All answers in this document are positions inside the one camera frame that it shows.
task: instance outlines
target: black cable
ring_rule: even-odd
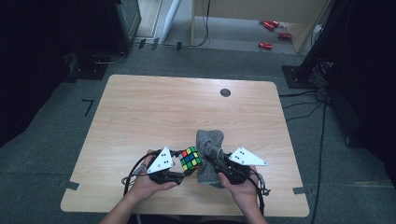
[[[344,30],[345,30],[345,31],[344,31],[344,37],[343,37],[343,40],[342,40],[342,43],[341,43],[341,50],[345,47],[345,44],[346,44],[346,41],[347,41],[347,31],[348,31],[350,13],[351,13],[351,11],[352,11],[354,2],[355,2],[355,0],[352,0],[352,1],[351,1],[350,6],[349,6],[348,13],[347,13],[347,15],[346,15],[346,24],[345,24],[345,29],[344,29]],[[339,55],[334,55],[334,56],[332,56],[332,57],[329,58],[329,59],[332,59],[332,58],[334,58],[335,60],[338,60]],[[324,61],[324,60],[326,60],[326,59],[317,59],[317,60],[315,60],[314,62],[312,62],[312,64],[316,64],[316,63],[322,62],[322,61]]]
[[[311,93],[311,92],[318,92],[318,90],[320,90],[320,89],[317,89],[317,90],[314,90],[314,91],[303,91],[303,92],[299,92],[299,93],[282,94],[282,95],[279,95],[279,97],[294,97],[294,96],[300,96],[300,95],[305,95],[305,94]]]
[[[262,190],[259,188],[259,186],[257,186],[257,184],[254,182],[254,180],[252,178],[250,178],[250,176],[247,177],[247,179],[253,184],[254,188],[256,188],[256,193],[259,196],[259,207],[260,207],[260,211],[262,212],[262,215],[264,216],[264,199],[262,198]]]
[[[193,46],[194,48],[201,47],[206,42],[206,40],[209,38],[209,27],[207,25],[207,22],[209,20],[209,10],[210,10],[210,0],[207,2],[206,22],[204,22],[204,26],[205,26],[205,29],[206,29],[206,35],[205,35],[204,40],[201,42],[201,44],[199,44],[197,46]]]
[[[295,106],[295,105],[315,105],[317,103],[318,102],[296,103],[296,104],[292,104],[292,105],[288,105],[288,106],[282,106],[282,109],[288,109],[288,108],[291,108],[292,106]]]
[[[134,176],[134,170],[135,170],[136,167],[140,164],[140,162],[142,162],[145,158],[147,158],[147,157],[149,157],[149,156],[151,156],[151,155],[158,154],[159,151],[161,151],[161,150],[159,149],[159,150],[157,150],[157,151],[152,151],[152,152],[150,152],[150,153],[144,155],[142,158],[140,158],[140,160],[134,165],[134,168],[132,168],[132,170],[131,170],[131,172],[129,173],[129,175],[126,176],[126,177],[124,177],[124,178],[121,180],[121,183],[122,183],[123,185],[125,185],[123,195],[125,195],[125,194],[128,192],[128,189],[129,189],[129,186],[130,186],[130,182],[131,182],[131,178]]]
[[[315,218],[316,218],[317,210],[318,210],[318,199],[319,199],[320,183],[321,183],[321,164],[322,164],[322,153],[323,153],[323,138],[324,138],[325,119],[326,119],[326,103],[324,103],[324,106],[323,106],[322,130],[321,130],[321,135],[320,135],[319,161],[318,161],[318,187],[317,187],[317,195],[316,195],[317,197],[315,200],[314,210],[312,212],[311,224],[315,223]]]
[[[206,35],[204,37],[204,40],[199,45],[187,45],[187,46],[183,46],[183,48],[198,48],[198,47],[201,47],[208,40],[208,38],[209,38],[209,27],[208,27],[209,11],[210,11],[210,0],[207,3],[206,21],[203,17],[204,27],[206,29]],[[140,45],[140,42],[133,43],[132,47],[136,46],[136,45]],[[157,44],[157,45],[166,46],[166,47],[176,47],[177,46],[177,45],[171,45],[171,44]]]
[[[309,117],[315,112],[315,110],[317,110],[318,107],[320,107],[320,106],[323,105],[323,104],[325,104],[325,103],[320,102],[320,104],[318,104],[317,106],[315,106],[315,108],[314,108],[314,109],[311,111],[311,113],[309,113],[308,115],[304,115],[304,116],[300,116],[300,117],[295,117],[295,118],[291,118],[291,119],[286,119],[286,121],[290,121],[290,120],[293,120],[293,119],[309,118]]]
[[[113,63],[119,63],[120,61],[122,61],[122,59],[125,58],[125,56],[126,56],[126,53],[123,52],[122,55],[121,55],[121,57],[120,57],[118,60],[113,61],[113,62],[104,62],[104,63],[102,63],[102,62],[97,62],[97,61],[94,60],[94,59],[92,59],[92,60],[93,60],[94,63],[97,63],[97,64],[113,64]]]
[[[328,97],[327,94],[324,94],[320,91],[318,91],[319,94],[315,94],[315,98],[317,99],[318,102],[322,102],[322,103],[327,103],[328,101]]]

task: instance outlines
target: wire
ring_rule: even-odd
[[[314,109],[311,111],[311,113],[309,113],[308,115],[304,115],[304,116],[300,116],[300,117],[295,117],[295,118],[291,118],[291,119],[286,119],[286,121],[290,121],[290,120],[293,120],[293,119],[309,118],[309,117],[315,112],[315,110],[317,110],[318,107],[320,107],[320,106],[323,105],[323,104],[324,104],[323,102],[320,102],[320,104],[317,105],[317,106],[315,106],[315,108],[314,108]]]
[[[303,91],[299,93],[291,93],[291,94],[281,94],[279,97],[294,97],[294,96],[301,96],[301,95],[306,95],[307,93],[311,92],[319,92],[320,89],[314,90],[314,91]]]
[[[349,6],[349,10],[348,10],[348,13],[346,15],[344,37],[343,37],[343,40],[342,40],[342,43],[341,43],[340,50],[344,49],[344,47],[346,45],[346,42],[347,42],[347,33],[348,33],[349,19],[350,19],[350,14],[351,14],[354,2],[355,2],[354,0],[351,0],[350,6]],[[323,31],[323,26],[321,27],[320,31],[317,33],[317,36],[315,37],[315,42],[317,41],[317,37],[322,33],[322,31]],[[338,60],[339,56],[340,55],[334,55],[333,57],[328,58],[328,59],[335,61],[335,60]],[[327,69],[325,70],[324,67],[323,67],[324,63],[322,63],[325,60],[326,59],[318,59],[318,60],[315,60],[314,62],[312,62],[313,68],[316,67],[319,70],[319,73],[321,74],[321,76],[319,74],[315,73],[315,72],[311,72],[312,73],[311,77],[315,78],[317,81],[316,82],[313,81],[313,82],[315,82],[315,84],[317,84],[317,85],[319,84],[320,86],[327,86],[328,82],[326,80],[326,74],[327,74],[326,70],[330,70],[330,68],[332,67],[332,64],[330,64],[329,62],[326,62]]]
[[[323,106],[322,130],[321,130],[321,135],[320,135],[319,161],[318,161],[318,188],[317,188],[317,195],[316,195],[317,197],[315,200],[314,210],[312,212],[311,224],[315,223],[315,218],[316,218],[317,210],[318,210],[318,200],[319,200],[320,183],[321,183],[321,164],[322,164],[322,154],[323,154],[323,138],[324,138],[325,119],[326,119],[326,103],[324,103],[324,106]]]
[[[257,184],[254,182],[254,180],[252,178],[250,178],[250,176],[247,177],[248,181],[251,182],[251,184],[254,186],[254,188],[256,188],[256,193],[259,196],[259,202],[260,202],[260,211],[262,212],[262,215],[264,216],[264,199],[262,198],[262,189],[259,188],[259,186],[257,186]]]
[[[267,189],[267,188],[265,187],[265,181],[264,181],[264,178],[262,178],[262,175],[260,175],[259,173],[257,173],[256,171],[254,171],[254,170],[251,169],[251,168],[250,168],[250,171],[252,171],[253,174],[256,175],[257,178],[259,178],[259,181],[260,181],[260,192],[261,192],[261,194],[262,194],[262,195],[265,195],[265,196],[268,196],[269,193],[271,192],[271,190],[270,190],[270,189]]]
[[[97,62],[97,61],[95,61],[95,60],[93,60],[93,62],[94,62],[94,63],[98,63],[98,64],[113,64],[113,63],[119,63],[122,59],[125,58],[125,56],[126,56],[126,53],[123,52],[123,53],[122,53],[122,57],[121,57],[120,59],[114,61],[114,62],[101,63],[101,62]]]
[[[205,19],[204,16],[202,17],[203,23],[204,23],[204,27],[206,29],[206,35],[204,37],[204,40],[199,45],[187,45],[187,46],[183,46],[183,48],[198,48],[198,47],[201,47],[209,39],[209,27],[208,27],[209,11],[210,11],[210,0],[207,2],[206,19]],[[136,45],[140,45],[140,42],[139,43],[133,43],[132,47],[136,46]],[[172,44],[157,44],[157,45],[166,46],[166,47],[176,47],[177,46],[177,45],[172,45]]]
[[[292,106],[295,106],[295,105],[315,105],[317,103],[318,102],[296,103],[296,104],[292,104],[292,105],[288,105],[288,106],[282,106],[282,109],[288,109],[288,108],[291,108]]]
[[[206,42],[206,40],[209,38],[209,27],[208,27],[208,25],[207,25],[207,22],[208,22],[208,20],[209,20],[209,10],[210,10],[210,0],[207,2],[206,22],[205,22],[205,20],[204,20],[204,17],[202,17],[203,22],[204,22],[204,26],[205,26],[205,29],[206,29],[206,35],[205,35],[204,40],[201,42],[201,44],[199,44],[199,45],[197,45],[197,46],[193,46],[193,47],[195,47],[195,48],[201,47],[201,46]]]
[[[136,169],[137,165],[139,165],[145,158],[147,158],[147,157],[149,157],[149,156],[151,156],[151,155],[158,154],[159,151],[161,151],[161,150],[159,149],[159,150],[157,150],[157,151],[152,151],[152,152],[146,154],[145,156],[143,156],[142,158],[140,158],[140,160],[134,165],[134,168],[132,168],[132,170],[131,170],[131,172],[129,173],[129,175],[126,176],[126,177],[124,177],[124,178],[121,180],[121,183],[122,183],[123,185],[125,185],[123,195],[125,195],[125,194],[128,192],[128,188],[129,188],[129,186],[131,185],[131,184],[130,184],[130,181],[131,181],[131,178],[134,176],[134,170]]]

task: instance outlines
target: table top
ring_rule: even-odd
[[[231,95],[220,94],[227,89]],[[121,180],[148,149],[195,146],[198,130],[224,133],[222,149],[244,147],[268,166],[257,167],[266,187],[265,215],[306,217],[302,187],[276,85],[265,81],[113,75],[61,203],[69,212],[109,212],[122,198]],[[197,183],[197,172],[176,188],[139,204],[139,214],[241,216],[227,189]]]

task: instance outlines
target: wrist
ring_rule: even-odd
[[[129,190],[127,194],[125,194],[124,198],[123,198],[129,205],[135,207],[137,206],[140,202],[143,201],[143,199],[141,199],[139,197],[139,193],[136,190]]]
[[[247,223],[249,224],[266,224],[265,220],[260,208],[257,204],[252,203],[243,208],[241,208],[242,213],[247,219]]]

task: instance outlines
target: cable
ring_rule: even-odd
[[[208,40],[208,38],[209,38],[209,27],[208,27],[209,11],[210,11],[210,0],[207,2],[206,21],[205,21],[205,17],[204,16],[202,17],[204,27],[206,29],[206,35],[204,37],[204,40],[199,45],[187,45],[187,46],[183,46],[183,48],[198,48],[198,47],[201,47]],[[136,46],[136,45],[140,45],[140,42],[133,43],[132,47]],[[166,46],[166,47],[176,47],[177,46],[177,45],[171,45],[171,44],[157,44],[157,45]]]
[[[294,96],[300,96],[300,95],[305,95],[307,93],[311,93],[311,92],[319,92],[320,89],[314,90],[314,91],[303,91],[303,92],[299,92],[299,93],[291,93],[291,94],[281,94],[279,95],[279,97],[294,97]]]
[[[351,11],[352,11],[354,2],[355,2],[354,0],[351,0],[350,6],[349,6],[349,10],[348,10],[348,13],[347,13],[347,15],[346,15],[346,23],[345,23],[345,29],[344,29],[344,37],[343,37],[343,40],[342,40],[342,43],[341,43],[340,51],[344,49],[344,47],[345,47],[345,45],[346,45],[346,42],[347,42],[347,31],[348,31],[349,19],[350,19],[350,15],[351,15]],[[322,33],[322,30],[323,30],[323,26],[321,27],[320,31],[317,33],[317,36],[315,37],[315,39],[316,39],[315,41],[317,41],[317,37],[318,37],[319,33]],[[334,61],[338,61],[338,60],[339,60],[339,56],[340,56],[340,55],[334,55],[333,57],[329,58],[329,60],[332,60],[333,62],[334,62]],[[312,68],[315,68],[315,67],[318,68],[318,63],[321,63],[321,62],[323,62],[324,60],[326,60],[326,59],[318,59],[318,60],[315,60],[314,62],[312,62],[312,64],[313,64]],[[328,66],[328,67],[329,67],[328,69],[330,69],[330,68],[332,67],[332,64],[329,64],[329,62],[327,62],[327,64],[329,65],[329,66]],[[319,84],[319,85],[321,85],[321,86],[327,86],[327,84],[328,84],[328,82],[327,82],[327,80],[326,80],[326,73],[327,73],[327,71],[324,71],[324,69],[323,69],[323,63],[320,64],[319,66],[321,66],[321,69],[319,69],[319,73],[321,74],[321,76],[318,75],[318,74],[316,74],[315,72],[311,72],[311,73],[312,73],[312,74],[311,74],[311,75],[312,75],[311,77],[317,79],[316,84]]]
[[[296,104],[292,104],[292,105],[288,105],[288,106],[282,106],[282,109],[288,109],[288,108],[291,108],[292,106],[295,106],[295,105],[315,105],[317,103],[318,102],[296,103]]]
[[[264,216],[264,199],[262,198],[262,190],[259,188],[259,186],[257,186],[257,184],[254,182],[254,180],[252,178],[250,178],[250,176],[247,177],[247,179],[251,182],[251,184],[253,184],[254,188],[256,188],[256,193],[259,196],[259,202],[260,202],[260,211],[262,212],[262,215]]]
[[[118,59],[118,60],[116,60],[116,61],[114,61],[114,62],[106,62],[106,63],[101,63],[101,62],[97,62],[97,61],[95,61],[95,60],[93,60],[93,62],[94,63],[98,63],[98,64],[113,64],[113,63],[119,63],[122,59],[124,59],[125,58],[125,56],[126,56],[126,53],[125,52],[123,52],[122,53],[122,57],[120,58],[120,59]]]
[[[315,106],[315,108],[314,108],[314,109],[311,111],[311,113],[309,113],[308,115],[304,115],[304,116],[300,116],[300,117],[295,117],[295,118],[291,118],[291,119],[286,119],[286,121],[290,121],[290,120],[293,120],[293,119],[309,118],[309,117],[315,112],[315,110],[317,110],[318,107],[320,107],[320,106],[323,105],[323,104],[324,104],[323,102],[320,102],[320,104],[317,105],[317,106]]]
[[[204,40],[201,42],[201,44],[199,44],[197,46],[193,46],[194,48],[201,47],[206,42],[206,40],[209,38],[209,27],[207,25],[207,22],[209,20],[209,10],[210,10],[210,0],[207,2],[206,22],[205,22],[204,17],[203,17],[204,26],[205,26],[205,29],[206,29],[206,35],[205,35]]]
[[[320,135],[317,197],[315,200],[314,210],[312,212],[311,224],[315,223],[315,218],[316,218],[317,210],[318,210],[318,199],[319,199],[320,183],[321,183],[321,164],[322,164],[322,153],[323,153],[323,138],[324,138],[325,119],[326,119],[326,103],[324,103],[324,106],[323,106],[322,130],[321,130],[321,135]]]
[[[140,162],[142,162],[145,158],[147,158],[147,157],[149,157],[149,156],[151,156],[151,155],[158,154],[159,151],[161,151],[161,150],[159,149],[159,150],[157,150],[157,151],[152,151],[152,152],[146,154],[145,156],[143,156],[142,158],[140,158],[140,160],[134,165],[134,168],[132,168],[132,170],[131,170],[131,172],[129,173],[129,175],[126,176],[126,177],[124,177],[124,178],[121,180],[121,183],[122,183],[123,185],[125,185],[123,195],[125,195],[125,194],[128,192],[128,188],[129,188],[129,186],[130,186],[131,177],[134,176],[134,170],[136,169],[137,165],[139,165]]]

